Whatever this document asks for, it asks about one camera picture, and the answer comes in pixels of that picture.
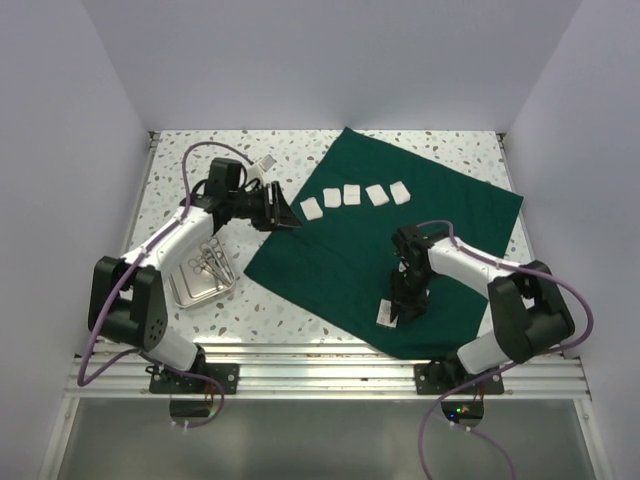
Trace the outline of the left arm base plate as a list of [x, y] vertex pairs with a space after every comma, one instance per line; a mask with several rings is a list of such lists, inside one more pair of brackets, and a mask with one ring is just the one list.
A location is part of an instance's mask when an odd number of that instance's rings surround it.
[[155, 365], [147, 366], [145, 372], [151, 376], [149, 392], [166, 395], [195, 395], [206, 391], [234, 395], [240, 378], [240, 366], [235, 363], [207, 363], [191, 375]]

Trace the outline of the steel scissors medium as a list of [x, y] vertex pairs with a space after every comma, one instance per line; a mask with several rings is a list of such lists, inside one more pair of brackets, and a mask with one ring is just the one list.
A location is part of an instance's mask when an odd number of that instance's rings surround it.
[[229, 267], [224, 252], [212, 246], [209, 247], [209, 250], [215, 252], [217, 256], [217, 267], [215, 268], [216, 273], [214, 275], [225, 285], [230, 286], [234, 282], [235, 276]]

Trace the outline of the green surgical drape cloth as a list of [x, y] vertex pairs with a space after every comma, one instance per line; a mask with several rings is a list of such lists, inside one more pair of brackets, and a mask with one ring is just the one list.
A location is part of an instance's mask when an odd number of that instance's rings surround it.
[[487, 302], [459, 282], [429, 286], [427, 312], [397, 328], [377, 324], [399, 266], [391, 241], [398, 228], [448, 220], [467, 244], [505, 253], [522, 197], [456, 172], [389, 143], [346, 128], [301, 188], [292, 207], [345, 184], [368, 187], [401, 181], [411, 199], [375, 207], [328, 209], [322, 218], [268, 236], [244, 273], [251, 280], [333, 326], [398, 359], [441, 357], [473, 340]]

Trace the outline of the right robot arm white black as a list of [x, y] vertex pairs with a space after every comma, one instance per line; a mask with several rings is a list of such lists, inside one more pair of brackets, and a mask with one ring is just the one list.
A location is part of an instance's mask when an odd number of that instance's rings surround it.
[[481, 374], [508, 362], [522, 364], [560, 344], [575, 322], [546, 264], [520, 265], [478, 250], [453, 233], [426, 235], [418, 225], [398, 228], [392, 243], [400, 265], [390, 274], [391, 299], [381, 304], [377, 323], [391, 328], [410, 323], [428, 309], [428, 287], [449, 277], [483, 296], [491, 330], [442, 360], [429, 362], [426, 375], [457, 392], [468, 392]]

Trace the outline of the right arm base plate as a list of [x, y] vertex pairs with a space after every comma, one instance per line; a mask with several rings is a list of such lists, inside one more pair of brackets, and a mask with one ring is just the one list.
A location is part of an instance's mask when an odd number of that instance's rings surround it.
[[505, 392], [502, 377], [497, 369], [490, 370], [491, 376], [477, 381], [479, 374], [469, 374], [456, 362], [434, 360], [413, 365], [415, 389], [418, 395], [442, 395], [460, 385], [472, 382], [460, 394], [501, 395]]

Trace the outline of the stainless steel instrument tray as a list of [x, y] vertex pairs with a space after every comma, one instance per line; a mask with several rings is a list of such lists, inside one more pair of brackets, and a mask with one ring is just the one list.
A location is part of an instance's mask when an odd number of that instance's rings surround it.
[[[176, 267], [174, 272], [169, 277], [169, 285], [174, 301], [180, 308], [187, 309], [195, 307], [197, 305], [201, 305], [214, 299], [215, 297], [220, 297], [230, 293], [235, 287], [236, 277], [234, 279], [234, 282], [230, 286], [227, 286], [223, 282], [221, 282], [215, 275], [195, 274], [192, 268], [187, 264], [187, 261], [189, 259], [194, 258], [201, 251], [209, 250], [210, 246], [219, 248], [224, 252], [218, 238], [216, 236], [212, 236], [210, 239], [196, 246], [186, 256], [186, 258], [181, 261], [181, 263]], [[228, 261], [230, 269], [235, 276], [235, 273], [225, 252], [224, 255], [226, 257], [226, 260]]]

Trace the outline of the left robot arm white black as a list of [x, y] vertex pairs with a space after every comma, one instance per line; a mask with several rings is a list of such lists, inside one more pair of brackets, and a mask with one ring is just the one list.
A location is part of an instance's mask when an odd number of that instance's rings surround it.
[[231, 220], [247, 220], [262, 232], [292, 230], [302, 223], [278, 182], [249, 179], [239, 161], [212, 160], [203, 184], [202, 191], [189, 190], [170, 220], [139, 247], [96, 263], [83, 367], [103, 337], [172, 368], [173, 381], [185, 392], [197, 392], [207, 383], [208, 369], [199, 362], [198, 346], [169, 325], [165, 299], [169, 277], [187, 254]]

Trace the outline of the white gauze pad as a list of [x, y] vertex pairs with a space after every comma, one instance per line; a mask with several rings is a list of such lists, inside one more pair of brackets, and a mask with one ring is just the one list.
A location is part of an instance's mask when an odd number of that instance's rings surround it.
[[323, 210], [315, 197], [310, 197], [300, 203], [300, 208], [308, 221], [318, 220], [323, 217]]
[[361, 204], [361, 187], [359, 185], [345, 184], [343, 186], [343, 202], [345, 206]]
[[389, 188], [396, 205], [402, 205], [411, 200], [411, 193], [402, 181], [392, 183]]
[[370, 185], [365, 189], [373, 206], [382, 206], [389, 202], [389, 197], [380, 184]]
[[325, 188], [323, 190], [323, 200], [326, 208], [339, 208], [342, 204], [341, 190], [339, 188]]

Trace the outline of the aluminium rail frame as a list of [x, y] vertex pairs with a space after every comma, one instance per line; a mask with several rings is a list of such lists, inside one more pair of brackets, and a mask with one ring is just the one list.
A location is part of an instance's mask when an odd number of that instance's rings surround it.
[[[204, 337], [208, 361], [239, 367], [236, 399], [408, 400], [417, 396], [415, 361], [362, 343], [228, 343]], [[585, 400], [582, 364], [537, 357], [502, 376], [503, 400]]]

